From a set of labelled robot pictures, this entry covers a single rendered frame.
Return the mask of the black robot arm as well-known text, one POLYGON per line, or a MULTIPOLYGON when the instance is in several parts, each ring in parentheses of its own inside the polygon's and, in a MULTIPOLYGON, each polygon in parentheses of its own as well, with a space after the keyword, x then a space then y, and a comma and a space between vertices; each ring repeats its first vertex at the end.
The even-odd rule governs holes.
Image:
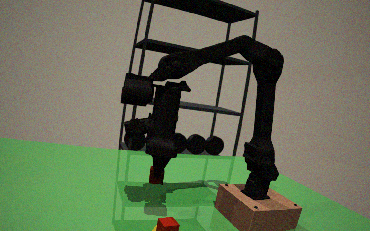
MULTIPOLYGON (((247 170, 251 171, 251 174, 245 189, 240 191, 253 200, 270 199, 267 196, 269 185, 279 176, 274 164, 275 151, 271 140, 276 83, 284 64, 284 57, 277 49, 242 35, 199 50, 168 54, 160 59, 158 68, 149 77, 126 73, 121 103, 146 106, 152 102, 156 87, 153 107, 179 111, 181 91, 191 91, 186 81, 167 81, 166 85, 156 85, 153 81, 180 79, 204 64, 238 53, 253 64, 257 81, 253 138, 249 143, 245 142, 243 154, 247 170)), ((153 137, 153 121, 154 118, 149 113, 147 118, 124 122, 126 137, 132 138, 145 133, 147 137, 153 137)))

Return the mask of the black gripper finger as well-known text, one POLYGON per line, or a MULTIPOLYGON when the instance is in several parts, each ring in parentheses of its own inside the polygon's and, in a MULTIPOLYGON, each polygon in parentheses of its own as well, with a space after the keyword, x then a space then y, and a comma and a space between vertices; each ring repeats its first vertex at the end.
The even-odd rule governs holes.
POLYGON ((154 177, 159 177, 160 174, 163 172, 163 169, 166 167, 166 165, 170 161, 171 157, 156 156, 156 155, 151 155, 151 156, 153 157, 154 177))

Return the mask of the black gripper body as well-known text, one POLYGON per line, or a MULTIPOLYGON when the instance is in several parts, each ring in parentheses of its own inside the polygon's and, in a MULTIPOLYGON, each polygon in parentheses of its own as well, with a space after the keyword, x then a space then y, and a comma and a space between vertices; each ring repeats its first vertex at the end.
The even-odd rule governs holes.
POLYGON ((179 119, 178 112, 153 107, 154 134, 153 137, 147 140, 146 154, 171 158, 177 157, 178 147, 173 140, 176 137, 176 123, 179 119))

